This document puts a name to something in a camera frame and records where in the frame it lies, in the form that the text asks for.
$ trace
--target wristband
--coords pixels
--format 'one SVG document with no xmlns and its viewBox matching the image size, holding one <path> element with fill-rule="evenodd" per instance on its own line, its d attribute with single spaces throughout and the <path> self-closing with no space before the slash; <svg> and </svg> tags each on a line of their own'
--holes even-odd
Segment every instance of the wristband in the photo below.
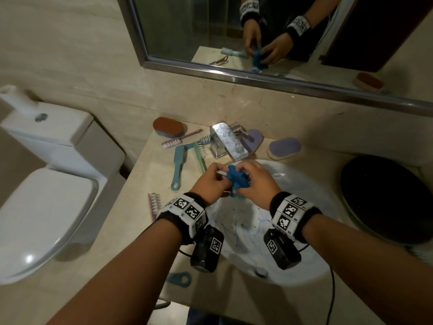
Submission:
<svg viewBox="0 0 433 325">
<path fill-rule="evenodd" d="M 198 231 L 208 222 L 204 206 L 203 199 L 197 194 L 186 193 L 168 202 L 159 211 L 157 220 L 173 223 L 182 233 L 182 245 L 192 244 Z"/>
<path fill-rule="evenodd" d="M 260 11 L 258 9 L 258 0 L 246 0 L 239 8 L 241 26 L 243 27 L 248 19 L 260 20 Z"/>
<path fill-rule="evenodd" d="M 310 29 L 310 23 L 304 16 L 297 16 L 286 28 L 286 32 L 295 43 L 299 38 Z"/>
<path fill-rule="evenodd" d="M 302 228 L 315 214 L 322 213 L 313 203 L 288 192 L 278 193 L 269 207 L 272 225 L 293 242 L 306 244 Z"/>
</svg>

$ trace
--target blue cloth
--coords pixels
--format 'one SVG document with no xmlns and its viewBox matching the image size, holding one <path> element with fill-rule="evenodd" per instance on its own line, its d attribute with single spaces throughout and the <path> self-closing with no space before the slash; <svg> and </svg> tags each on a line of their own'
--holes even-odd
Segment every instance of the blue cloth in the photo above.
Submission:
<svg viewBox="0 0 433 325">
<path fill-rule="evenodd" d="M 262 48 L 259 48 L 255 53 L 254 53 L 254 57 L 252 58 L 252 63 L 254 65 L 254 67 L 256 67 L 258 70 L 264 70 L 264 69 L 268 69 L 269 66 L 268 65 L 264 65 L 261 64 L 260 61 L 265 59 L 267 55 L 260 55 L 260 51 L 262 50 Z"/>
<path fill-rule="evenodd" d="M 236 171 L 234 165 L 228 166 L 229 171 L 227 172 L 227 178 L 232 182 L 232 191 L 230 192 L 231 197 L 242 199 L 243 196 L 236 195 L 233 191 L 238 188 L 248 188 L 249 187 L 249 177 L 248 174 L 242 171 Z"/>
</svg>

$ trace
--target mirror frame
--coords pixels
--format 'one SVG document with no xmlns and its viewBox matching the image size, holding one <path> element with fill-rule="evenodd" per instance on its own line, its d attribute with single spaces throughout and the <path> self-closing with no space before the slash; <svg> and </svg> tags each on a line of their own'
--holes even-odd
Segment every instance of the mirror frame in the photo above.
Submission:
<svg viewBox="0 0 433 325">
<path fill-rule="evenodd" d="M 134 1 L 117 1 L 122 11 L 123 19 L 131 37 L 138 61 L 144 68 L 433 117 L 433 103 L 429 101 L 370 93 L 327 84 L 297 81 L 219 66 L 151 56 L 146 47 L 143 28 L 138 19 Z"/>
</svg>

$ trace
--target toilet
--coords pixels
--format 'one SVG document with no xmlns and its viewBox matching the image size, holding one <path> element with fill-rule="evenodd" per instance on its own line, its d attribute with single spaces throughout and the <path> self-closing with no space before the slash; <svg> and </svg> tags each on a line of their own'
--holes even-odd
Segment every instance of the toilet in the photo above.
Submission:
<svg viewBox="0 0 433 325">
<path fill-rule="evenodd" d="M 25 278 L 70 244 L 94 242 L 125 179 L 123 151 L 89 113 L 38 103 L 0 126 L 47 163 L 0 208 L 0 284 Z"/>
</svg>

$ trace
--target toilet tank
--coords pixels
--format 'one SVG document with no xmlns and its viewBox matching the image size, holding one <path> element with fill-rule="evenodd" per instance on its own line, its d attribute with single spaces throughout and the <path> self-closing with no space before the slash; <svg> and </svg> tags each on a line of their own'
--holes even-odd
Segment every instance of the toilet tank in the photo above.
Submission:
<svg viewBox="0 0 433 325">
<path fill-rule="evenodd" d="M 118 172 L 125 155 L 91 114 L 50 103 L 38 108 L 36 119 L 13 111 L 0 126 L 50 168 L 96 179 Z"/>
</svg>

